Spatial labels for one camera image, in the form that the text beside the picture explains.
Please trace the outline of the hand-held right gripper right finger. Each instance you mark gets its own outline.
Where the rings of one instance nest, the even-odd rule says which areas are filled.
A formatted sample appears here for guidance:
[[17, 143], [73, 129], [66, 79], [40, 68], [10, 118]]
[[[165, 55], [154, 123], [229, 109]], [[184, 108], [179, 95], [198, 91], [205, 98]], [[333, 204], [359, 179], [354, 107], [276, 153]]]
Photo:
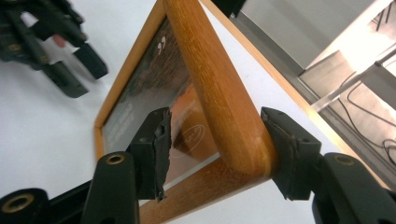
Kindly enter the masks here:
[[316, 224], [396, 224], [396, 192], [382, 188], [362, 162], [322, 155], [319, 140], [282, 111], [263, 107], [261, 118], [280, 158], [274, 182], [285, 199], [312, 199]]

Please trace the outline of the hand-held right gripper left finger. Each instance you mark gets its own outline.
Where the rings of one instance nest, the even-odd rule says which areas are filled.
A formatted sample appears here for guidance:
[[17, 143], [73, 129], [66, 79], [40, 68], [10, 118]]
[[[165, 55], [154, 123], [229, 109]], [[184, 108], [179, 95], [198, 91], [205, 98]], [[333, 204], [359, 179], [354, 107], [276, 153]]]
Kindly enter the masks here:
[[97, 162], [81, 224], [139, 224], [139, 202], [164, 198], [171, 118], [167, 107], [150, 112], [125, 150]]

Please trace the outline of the wooden picture frame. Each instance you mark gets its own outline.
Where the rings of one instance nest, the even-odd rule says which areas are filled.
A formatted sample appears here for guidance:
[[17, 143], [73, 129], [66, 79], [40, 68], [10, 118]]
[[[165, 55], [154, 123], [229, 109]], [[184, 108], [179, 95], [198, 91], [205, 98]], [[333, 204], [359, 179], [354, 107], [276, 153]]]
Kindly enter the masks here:
[[168, 19], [219, 157], [170, 188], [164, 201], [144, 204], [142, 224], [161, 224], [226, 199], [270, 179], [278, 167], [271, 137], [205, 14], [209, 7], [206, 0], [157, 0], [94, 122], [102, 155], [102, 128], [150, 39]]

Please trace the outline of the white desk frame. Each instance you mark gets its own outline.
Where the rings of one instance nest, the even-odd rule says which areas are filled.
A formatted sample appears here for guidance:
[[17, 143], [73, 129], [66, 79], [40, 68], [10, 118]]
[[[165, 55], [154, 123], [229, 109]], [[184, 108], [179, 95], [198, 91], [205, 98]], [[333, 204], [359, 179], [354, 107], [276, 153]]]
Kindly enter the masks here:
[[385, 56], [376, 60], [363, 72], [353, 75], [345, 84], [342, 84], [335, 91], [321, 97], [312, 104], [315, 111], [319, 112], [328, 105], [332, 104], [340, 95], [355, 84], [363, 83], [382, 101], [396, 110], [396, 76], [393, 75], [384, 63], [396, 56], [396, 47], [391, 47]]

